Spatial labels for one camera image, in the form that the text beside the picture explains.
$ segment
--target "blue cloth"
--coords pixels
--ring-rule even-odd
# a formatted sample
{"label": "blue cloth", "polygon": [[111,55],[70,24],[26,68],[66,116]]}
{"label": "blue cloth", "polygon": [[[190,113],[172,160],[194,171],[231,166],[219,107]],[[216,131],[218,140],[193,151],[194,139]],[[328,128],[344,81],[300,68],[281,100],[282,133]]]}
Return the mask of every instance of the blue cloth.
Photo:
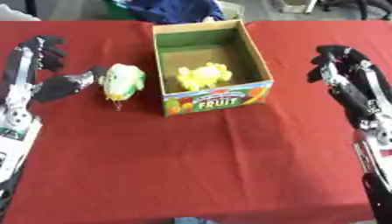
{"label": "blue cloth", "polygon": [[214,0],[113,0],[126,6],[136,18],[156,24],[201,22],[205,17],[224,20]]}

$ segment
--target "table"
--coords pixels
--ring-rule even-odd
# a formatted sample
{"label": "table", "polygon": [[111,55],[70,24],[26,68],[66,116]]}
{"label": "table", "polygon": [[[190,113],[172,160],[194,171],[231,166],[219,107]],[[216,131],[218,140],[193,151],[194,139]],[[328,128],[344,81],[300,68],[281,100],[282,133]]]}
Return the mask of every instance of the table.
{"label": "table", "polygon": [[129,224],[174,216],[284,224],[372,219],[351,145],[353,130],[325,85],[308,84],[306,73],[315,46],[345,44],[392,74],[390,24],[247,24],[276,80],[267,103],[169,118],[160,109],[150,24],[0,27],[8,34],[0,42],[0,67],[16,43],[56,34],[69,41],[65,74],[116,62],[148,74],[146,89],[121,112],[97,86],[33,107],[45,127],[5,223]]}

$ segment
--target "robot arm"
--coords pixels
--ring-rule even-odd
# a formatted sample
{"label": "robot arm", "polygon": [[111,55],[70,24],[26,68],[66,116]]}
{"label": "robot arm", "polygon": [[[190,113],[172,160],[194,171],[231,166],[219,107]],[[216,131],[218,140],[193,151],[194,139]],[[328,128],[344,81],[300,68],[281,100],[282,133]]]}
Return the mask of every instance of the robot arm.
{"label": "robot arm", "polygon": [[78,93],[104,74],[102,68],[93,67],[83,74],[55,75],[36,84],[38,70],[57,72],[64,66],[66,54],[57,47],[64,42],[59,37],[38,36],[9,54],[0,81],[0,205],[9,191],[3,186],[19,172],[42,126],[40,118],[28,110],[31,101],[49,102]]}
{"label": "robot arm", "polygon": [[392,221],[392,94],[385,76],[367,56],[343,45],[323,45],[308,81],[324,81],[354,128],[354,147],[374,217]]}

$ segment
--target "open cardboard box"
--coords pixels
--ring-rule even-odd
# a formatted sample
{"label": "open cardboard box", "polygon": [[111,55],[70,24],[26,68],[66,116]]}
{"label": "open cardboard box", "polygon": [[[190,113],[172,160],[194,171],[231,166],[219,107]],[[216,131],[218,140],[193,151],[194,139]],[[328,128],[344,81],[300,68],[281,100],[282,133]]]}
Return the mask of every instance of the open cardboard box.
{"label": "open cardboard box", "polygon": [[[157,66],[166,116],[261,103],[272,76],[240,20],[154,26]],[[184,90],[180,67],[225,64],[231,81],[213,89]]]}

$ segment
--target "plush toy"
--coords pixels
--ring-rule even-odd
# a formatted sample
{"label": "plush toy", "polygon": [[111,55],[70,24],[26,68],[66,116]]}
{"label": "plush toy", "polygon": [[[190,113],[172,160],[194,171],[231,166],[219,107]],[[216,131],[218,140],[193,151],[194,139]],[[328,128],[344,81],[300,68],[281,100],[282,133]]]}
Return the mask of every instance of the plush toy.
{"label": "plush toy", "polygon": [[128,100],[136,90],[143,90],[145,79],[145,73],[138,67],[115,64],[99,79],[99,83],[106,99],[121,110],[121,101]]}
{"label": "plush toy", "polygon": [[202,88],[215,88],[218,82],[230,81],[233,74],[223,64],[208,62],[195,70],[187,67],[178,69],[177,80],[181,86],[190,91],[199,91]]}

